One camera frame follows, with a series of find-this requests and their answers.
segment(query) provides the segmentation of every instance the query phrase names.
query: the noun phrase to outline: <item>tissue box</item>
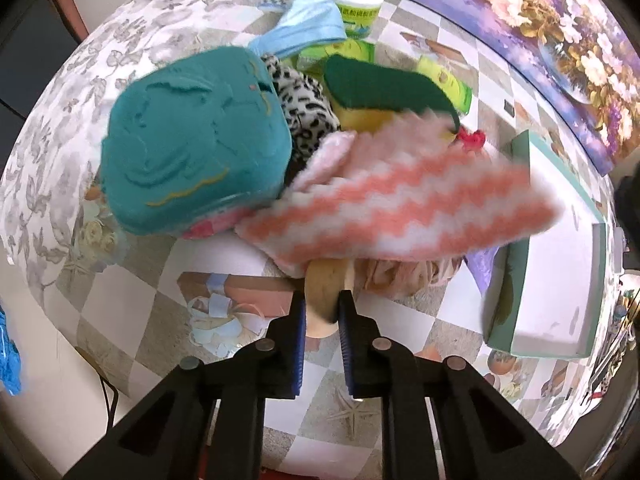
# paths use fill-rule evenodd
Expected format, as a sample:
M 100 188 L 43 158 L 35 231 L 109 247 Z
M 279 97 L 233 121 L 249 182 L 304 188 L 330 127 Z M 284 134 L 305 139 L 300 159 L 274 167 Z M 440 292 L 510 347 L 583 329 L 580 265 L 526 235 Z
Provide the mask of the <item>tissue box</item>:
M 514 159 L 564 205 L 551 229 L 512 243 L 487 344 L 518 356 L 591 354 L 606 268 L 607 225 L 576 176 L 539 136 L 511 143 Z

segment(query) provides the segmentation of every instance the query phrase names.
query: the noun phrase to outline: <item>pink fabric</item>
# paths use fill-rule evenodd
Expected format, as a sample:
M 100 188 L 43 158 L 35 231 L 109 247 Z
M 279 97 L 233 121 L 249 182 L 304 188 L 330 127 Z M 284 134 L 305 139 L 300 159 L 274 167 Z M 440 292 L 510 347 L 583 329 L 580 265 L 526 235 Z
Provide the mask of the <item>pink fabric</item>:
M 552 225 L 559 210 L 527 168 L 449 148 L 448 128 L 431 113 L 403 114 L 375 136 L 358 134 L 346 157 L 321 150 L 326 164 L 236 232 L 302 277 L 316 258 L 441 260 Z
M 344 165 L 357 135 L 356 132 L 333 132 L 325 135 L 306 168 L 295 176 L 287 191 L 304 191 L 314 184 L 328 182 Z
M 248 216 L 253 211 L 247 207 L 236 207 L 224 213 L 213 214 L 207 218 L 196 222 L 188 231 L 182 234 L 182 238 L 190 240 L 192 238 L 207 238 L 221 231 L 231 229 L 242 218 Z

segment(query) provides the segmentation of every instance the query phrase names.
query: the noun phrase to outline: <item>bottle label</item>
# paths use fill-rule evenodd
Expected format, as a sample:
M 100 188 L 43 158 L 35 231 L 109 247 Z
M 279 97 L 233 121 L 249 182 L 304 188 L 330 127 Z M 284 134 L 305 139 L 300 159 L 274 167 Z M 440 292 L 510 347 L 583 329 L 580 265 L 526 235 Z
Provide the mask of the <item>bottle label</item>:
M 366 38 L 371 33 L 371 26 L 376 21 L 380 7 L 363 9 L 336 4 L 342 15 L 344 30 L 350 38 Z
M 415 71 L 436 83 L 461 114 L 467 115 L 469 113 L 472 92 L 465 82 L 460 81 L 429 56 L 420 56 Z

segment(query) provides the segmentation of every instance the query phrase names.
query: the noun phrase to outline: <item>leopard print fabric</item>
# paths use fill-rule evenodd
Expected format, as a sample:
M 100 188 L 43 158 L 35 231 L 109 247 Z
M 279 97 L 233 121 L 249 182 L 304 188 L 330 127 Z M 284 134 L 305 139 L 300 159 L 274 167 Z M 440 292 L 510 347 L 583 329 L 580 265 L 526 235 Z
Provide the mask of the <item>leopard print fabric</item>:
M 293 138 L 292 159 L 306 164 L 322 137 L 340 129 L 340 121 L 318 81 L 284 66 L 275 56 L 262 56 L 262 60 L 273 79 Z

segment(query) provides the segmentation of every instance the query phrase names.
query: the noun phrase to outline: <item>green scouring sponge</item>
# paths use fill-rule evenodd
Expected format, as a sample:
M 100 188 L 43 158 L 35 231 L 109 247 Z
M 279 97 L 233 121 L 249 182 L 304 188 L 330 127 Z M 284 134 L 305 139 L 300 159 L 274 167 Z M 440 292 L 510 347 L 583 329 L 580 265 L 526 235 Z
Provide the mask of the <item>green scouring sponge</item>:
M 431 109 L 451 115 L 455 131 L 460 117 L 446 94 L 428 77 L 340 55 L 329 57 L 324 84 L 343 130 L 375 132 L 393 114 Z

